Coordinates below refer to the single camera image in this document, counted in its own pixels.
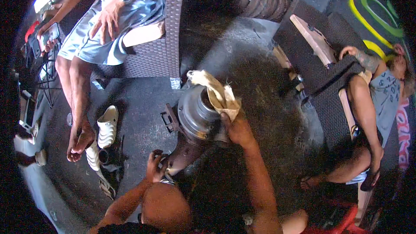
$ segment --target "wooden board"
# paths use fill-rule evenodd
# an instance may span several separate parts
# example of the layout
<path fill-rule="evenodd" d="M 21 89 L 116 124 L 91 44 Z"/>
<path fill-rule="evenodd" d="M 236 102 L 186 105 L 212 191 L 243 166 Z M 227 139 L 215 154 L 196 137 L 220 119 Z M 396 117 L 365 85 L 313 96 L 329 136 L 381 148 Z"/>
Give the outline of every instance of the wooden board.
<path fill-rule="evenodd" d="M 296 15 L 291 15 L 290 20 L 306 39 L 326 68 L 329 68 L 331 63 L 336 63 L 335 50 L 332 49 L 325 36 L 319 30 L 309 26 L 308 23 Z"/>

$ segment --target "white clog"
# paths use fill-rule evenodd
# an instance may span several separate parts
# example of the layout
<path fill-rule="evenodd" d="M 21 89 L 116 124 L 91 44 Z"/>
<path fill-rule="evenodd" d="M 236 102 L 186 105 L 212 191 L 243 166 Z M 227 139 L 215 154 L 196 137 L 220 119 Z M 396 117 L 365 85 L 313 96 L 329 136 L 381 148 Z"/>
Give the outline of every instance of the white clog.
<path fill-rule="evenodd" d="M 100 170 L 100 164 L 98 159 L 98 148 L 97 148 L 97 140 L 94 140 L 94 142 L 89 146 L 89 148 L 85 149 L 86 153 L 86 160 L 88 161 L 88 164 L 94 171 Z"/>
<path fill-rule="evenodd" d="M 109 106 L 98 120 L 97 124 L 100 128 L 98 134 L 98 146 L 107 148 L 114 143 L 117 134 L 117 120 L 119 119 L 119 111 L 116 106 Z"/>

